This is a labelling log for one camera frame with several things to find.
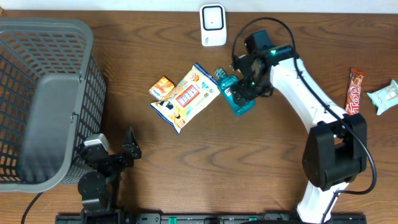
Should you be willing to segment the teal mouthwash bottle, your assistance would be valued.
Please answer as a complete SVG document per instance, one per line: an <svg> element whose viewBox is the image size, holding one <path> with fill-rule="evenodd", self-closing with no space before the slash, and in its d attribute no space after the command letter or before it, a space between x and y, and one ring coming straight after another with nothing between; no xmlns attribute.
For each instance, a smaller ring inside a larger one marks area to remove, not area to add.
<svg viewBox="0 0 398 224"><path fill-rule="evenodd" d="M246 101L238 91L239 80L235 75L228 75L222 68L216 69L215 75L218 79L217 87L220 93L225 97L236 116L243 115L254 107L255 101Z"/></svg>

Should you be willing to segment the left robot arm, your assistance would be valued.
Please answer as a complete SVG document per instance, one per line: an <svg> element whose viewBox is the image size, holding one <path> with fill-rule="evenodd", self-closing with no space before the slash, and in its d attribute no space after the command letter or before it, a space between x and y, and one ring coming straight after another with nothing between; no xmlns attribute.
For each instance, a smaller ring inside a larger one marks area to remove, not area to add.
<svg viewBox="0 0 398 224"><path fill-rule="evenodd" d="M142 151L130 127L124 136L123 152L110 154L109 142L102 133L86 138L78 156L93 168L78 182L83 210L82 223L135 223L134 215L117 206L121 174L142 157Z"/></svg>

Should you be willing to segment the small orange snack packet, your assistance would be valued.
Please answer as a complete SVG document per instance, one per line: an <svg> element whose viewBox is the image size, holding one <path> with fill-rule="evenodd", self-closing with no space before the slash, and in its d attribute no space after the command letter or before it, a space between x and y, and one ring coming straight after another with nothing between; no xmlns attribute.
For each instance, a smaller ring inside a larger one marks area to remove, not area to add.
<svg viewBox="0 0 398 224"><path fill-rule="evenodd" d="M157 100L164 100L167 95L175 88L173 82L171 82L167 77L162 77L157 81L150 89L149 93Z"/></svg>

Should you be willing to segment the yellow snack bag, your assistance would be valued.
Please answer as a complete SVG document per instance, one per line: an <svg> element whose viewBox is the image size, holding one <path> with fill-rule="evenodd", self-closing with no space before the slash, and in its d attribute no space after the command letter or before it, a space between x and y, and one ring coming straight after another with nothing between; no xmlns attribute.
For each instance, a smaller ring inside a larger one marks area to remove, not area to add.
<svg viewBox="0 0 398 224"><path fill-rule="evenodd" d="M199 63L194 63L166 99L151 103L150 107L180 134L181 129L220 94L217 84Z"/></svg>

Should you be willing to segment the teal wet wipes pack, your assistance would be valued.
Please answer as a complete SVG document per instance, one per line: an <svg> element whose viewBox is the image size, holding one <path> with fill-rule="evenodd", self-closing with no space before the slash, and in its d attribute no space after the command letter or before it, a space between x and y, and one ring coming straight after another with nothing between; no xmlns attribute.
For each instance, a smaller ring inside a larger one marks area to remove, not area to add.
<svg viewBox="0 0 398 224"><path fill-rule="evenodd" d="M381 115L389 108L397 105L397 82L391 80L391 83L373 93L367 93L373 105L377 107L376 114Z"/></svg>

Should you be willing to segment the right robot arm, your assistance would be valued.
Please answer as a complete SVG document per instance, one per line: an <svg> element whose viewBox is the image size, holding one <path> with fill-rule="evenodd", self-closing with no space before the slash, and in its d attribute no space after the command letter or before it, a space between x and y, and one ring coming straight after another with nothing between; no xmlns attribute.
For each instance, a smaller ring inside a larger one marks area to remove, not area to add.
<svg viewBox="0 0 398 224"><path fill-rule="evenodd" d="M335 104L290 45L248 47L248 54L233 56L232 67L243 75L231 87L235 105L278 90L298 114L308 133L302 157L308 184L296 212L304 223L330 221L338 197L366 170L365 119Z"/></svg>

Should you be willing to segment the red brown chocolate bar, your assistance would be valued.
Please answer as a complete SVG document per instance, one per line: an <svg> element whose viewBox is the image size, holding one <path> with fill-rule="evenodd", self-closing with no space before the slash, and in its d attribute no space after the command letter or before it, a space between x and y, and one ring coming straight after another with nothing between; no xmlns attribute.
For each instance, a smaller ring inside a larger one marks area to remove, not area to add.
<svg viewBox="0 0 398 224"><path fill-rule="evenodd" d="M350 70L349 87L346 95L345 111L349 115L359 113L361 89L364 79L364 72L360 72L354 68Z"/></svg>

